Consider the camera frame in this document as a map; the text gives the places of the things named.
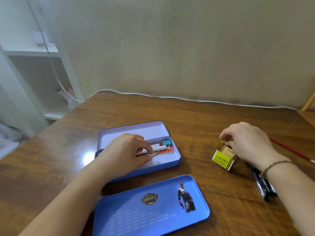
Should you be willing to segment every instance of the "white cable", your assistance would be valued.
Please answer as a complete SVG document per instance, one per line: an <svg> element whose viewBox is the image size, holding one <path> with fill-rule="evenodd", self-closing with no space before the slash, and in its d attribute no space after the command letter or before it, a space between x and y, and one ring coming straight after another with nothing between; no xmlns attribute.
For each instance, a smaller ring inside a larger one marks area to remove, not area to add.
<svg viewBox="0 0 315 236"><path fill-rule="evenodd" d="M46 47L46 50L47 50L47 53L48 53L48 56L49 56L49 60L50 60L51 66L53 67L53 72L54 72L54 74L55 74L55 76L56 76L56 79L58 80L58 83L60 84L61 88L65 91L65 93L68 94L71 98L73 98L74 100L76 100L76 101L78 101L78 102L81 102L81 103L85 102L85 101L78 100L78 99L75 99L74 97L72 97L72 96L65 90L65 88L62 86L62 84L61 84L61 82L60 82L60 80L59 80L59 78L58 78L58 75L57 75L57 73L56 73L56 70L55 70L55 67L54 67L54 64L53 64L53 60L52 60L51 55L50 55L50 52L49 52L49 50L48 50L46 41L45 41L45 39L44 39L44 35L43 35L43 33L42 33L42 29L41 29L41 27L39 26L39 23L38 23L38 21L37 21L37 19L36 19L36 17L35 17L35 14L34 14L34 12L33 12L33 9L32 9L32 7L31 7L29 1L28 1L28 0L26 0L26 1L27 1L27 4L28 4L28 7L29 7L29 9L30 9L30 11L31 11L31 13L32 13L32 15L33 15L33 17L34 17L34 19L35 19L35 22L36 22L36 24L37 24L37 26L38 26L38 29L39 29L39 31L40 31L40 33L41 33L41 35L42 35L42 39L43 39L43 41L44 41L44 44L45 44L45 47ZM287 109L290 109L290 110L297 110L297 109L295 109L295 108L287 107L287 106L264 107L264 106L256 106L256 105L240 105L240 104L224 103L224 102L209 101L209 100L191 100L191 99L178 98L178 97L159 97L159 96L151 96L151 95L146 95L146 94L141 94L141 93L121 93L121 92L118 92L118 91L115 91L115 90L111 90L111 89L101 89L101 90L96 91L95 93L93 93L92 96L95 95L96 93L102 92L102 91L109 91L109 92L120 93L120 94L141 95L141 96L145 96L145 97L155 97L155 98L174 98L174 99L180 99L180 100L186 100L186 101L193 101L193 102L221 103L221 104L233 105L233 106L241 106L241 107L255 107L255 108L287 108Z"/></svg>

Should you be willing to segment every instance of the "wooden table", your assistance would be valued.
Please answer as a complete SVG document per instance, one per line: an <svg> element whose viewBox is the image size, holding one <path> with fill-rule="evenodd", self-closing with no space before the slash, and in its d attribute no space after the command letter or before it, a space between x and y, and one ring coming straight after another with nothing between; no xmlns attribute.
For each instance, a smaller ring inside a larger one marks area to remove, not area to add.
<svg viewBox="0 0 315 236"><path fill-rule="evenodd" d="M111 183L104 194L190 174L211 216L172 235L298 235L278 198L262 200L242 160L230 172L211 158L219 134L248 122L315 159L315 129L295 111L99 93L0 161L1 235L17 235L77 175L96 151L98 132L162 121L181 153L178 167ZM315 165L274 145L313 180ZM84 235L91 235L90 217Z"/></svg>

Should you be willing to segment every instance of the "bald man illustration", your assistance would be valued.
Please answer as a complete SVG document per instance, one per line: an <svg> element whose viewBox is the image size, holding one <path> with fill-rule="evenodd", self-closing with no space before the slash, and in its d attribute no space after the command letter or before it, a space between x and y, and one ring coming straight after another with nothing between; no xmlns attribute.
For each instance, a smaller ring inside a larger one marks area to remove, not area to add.
<svg viewBox="0 0 315 236"><path fill-rule="evenodd" d="M192 200L190 194L185 190L183 182L179 183L179 189L177 191L179 205L184 208L183 203L180 201L180 197L183 198L183 202L185 204L186 213L196 210L195 204Z"/></svg>

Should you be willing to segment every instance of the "bracelet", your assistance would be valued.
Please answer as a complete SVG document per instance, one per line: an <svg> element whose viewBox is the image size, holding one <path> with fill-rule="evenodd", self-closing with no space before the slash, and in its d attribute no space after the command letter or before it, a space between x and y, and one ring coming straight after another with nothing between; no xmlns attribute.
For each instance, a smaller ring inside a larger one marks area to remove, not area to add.
<svg viewBox="0 0 315 236"><path fill-rule="evenodd" d="M292 164L294 164L293 162L291 162L291 161L288 161L288 160L282 160L282 161L278 161L278 162L275 162L275 163L272 163L270 166L268 166L265 170L264 170L264 172L262 173L265 177L267 177L267 171L268 170L270 170L270 168L272 168L273 166L275 166L275 165L277 165L277 164L279 164L279 163L292 163Z"/></svg>

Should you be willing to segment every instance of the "black and gold logo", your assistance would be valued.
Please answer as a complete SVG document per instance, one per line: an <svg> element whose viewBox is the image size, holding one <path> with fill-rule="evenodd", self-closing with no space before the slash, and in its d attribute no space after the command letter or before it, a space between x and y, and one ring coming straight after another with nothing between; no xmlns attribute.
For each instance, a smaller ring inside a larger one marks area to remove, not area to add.
<svg viewBox="0 0 315 236"><path fill-rule="evenodd" d="M143 197L143 199L141 199L141 202L146 205L152 205L153 203L156 202L157 196L158 196L157 194L148 193Z"/></svg>

